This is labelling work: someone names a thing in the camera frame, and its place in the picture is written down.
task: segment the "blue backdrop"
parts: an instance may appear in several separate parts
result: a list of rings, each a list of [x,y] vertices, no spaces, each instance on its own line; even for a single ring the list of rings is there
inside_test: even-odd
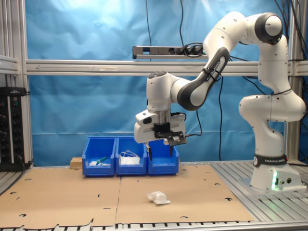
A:
[[[184,43],[202,42],[228,12],[279,14],[268,0],[183,0]],[[148,0],[153,46],[180,46],[180,0]],[[132,60],[132,46],[149,46],[145,0],[26,0],[29,59]],[[258,60],[256,46],[239,44],[231,55]],[[135,115],[146,109],[146,77],[30,76],[34,163],[68,165],[88,136],[133,135]],[[260,85],[266,93],[270,89]],[[214,84],[199,110],[202,137],[179,146],[181,161],[218,160],[220,110]],[[221,94],[223,160],[252,159],[254,134],[241,118],[244,96],[259,94],[241,77],[225,77]],[[172,111],[183,111],[178,105]],[[283,124],[273,124],[283,131]],[[186,129],[199,132],[195,112]]]

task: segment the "wooden block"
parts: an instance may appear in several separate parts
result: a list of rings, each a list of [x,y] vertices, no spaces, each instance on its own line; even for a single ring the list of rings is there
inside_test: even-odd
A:
[[[71,169],[82,169],[82,158],[81,157],[73,157],[71,160]]]

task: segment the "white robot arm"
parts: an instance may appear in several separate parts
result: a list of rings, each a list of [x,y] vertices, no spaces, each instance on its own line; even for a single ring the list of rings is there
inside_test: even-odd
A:
[[[238,12],[231,12],[221,19],[203,42],[209,57],[199,76],[189,81],[166,71],[150,74],[147,80],[147,110],[136,115],[134,138],[147,143],[166,138],[170,146],[186,143],[184,115],[171,116],[172,103],[193,111],[200,108],[206,96],[226,66],[229,53],[243,38],[246,19]]]
[[[178,103],[189,111],[200,108],[238,42],[259,47],[258,79],[274,91],[272,95],[244,97],[239,104],[240,114],[252,126],[256,139],[251,185],[264,191],[305,188],[299,173],[286,162],[282,134],[268,125],[269,121],[298,121],[306,112],[304,101],[290,87],[287,41],[282,35],[281,20],[273,13],[245,18],[238,12],[231,12],[222,18],[203,42],[209,60],[193,81],[166,71],[150,74],[148,107],[136,115],[134,138],[146,144],[150,158],[150,141],[164,139],[164,143],[170,145],[170,154],[174,145],[187,143],[184,115],[171,114],[171,104]]]

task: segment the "blue plastic bin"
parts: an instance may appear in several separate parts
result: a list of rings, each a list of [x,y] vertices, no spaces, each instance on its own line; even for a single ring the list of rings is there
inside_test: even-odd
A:
[[[149,175],[175,175],[179,172],[179,152],[173,147],[172,157],[169,152],[169,145],[164,145],[164,140],[152,141],[149,143],[152,149],[152,160],[148,154]]]
[[[82,154],[82,174],[86,177],[113,176],[115,174],[116,137],[90,136]],[[102,163],[109,166],[89,166],[91,161],[97,161],[107,156]]]
[[[130,150],[140,157],[139,165],[120,165],[120,154]],[[137,143],[132,136],[118,137],[116,140],[115,172],[118,176],[145,175],[147,170],[147,153],[143,143]]]

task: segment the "metal table surface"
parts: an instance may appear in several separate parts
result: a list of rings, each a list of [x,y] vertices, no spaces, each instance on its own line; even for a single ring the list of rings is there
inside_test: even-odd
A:
[[[101,230],[308,230],[308,192],[268,195],[258,200],[239,183],[241,178],[250,178],[253,172],[252,161],[183,162],[182,165],[205,165],[211,167],[226,182],[234,195],[246,206],[253,222],[200,222],[200,223],[155,223],[155,224],[116,224],[115,226],[91,227],[91,223],[81,227],[59,227],[44,231],[101,231]],[[297,167],[303,178],[308,176],[308,167]],[[0,172],[0,192],[17,178],[19,173]],[[0,229],[0,231],[23,231]]]

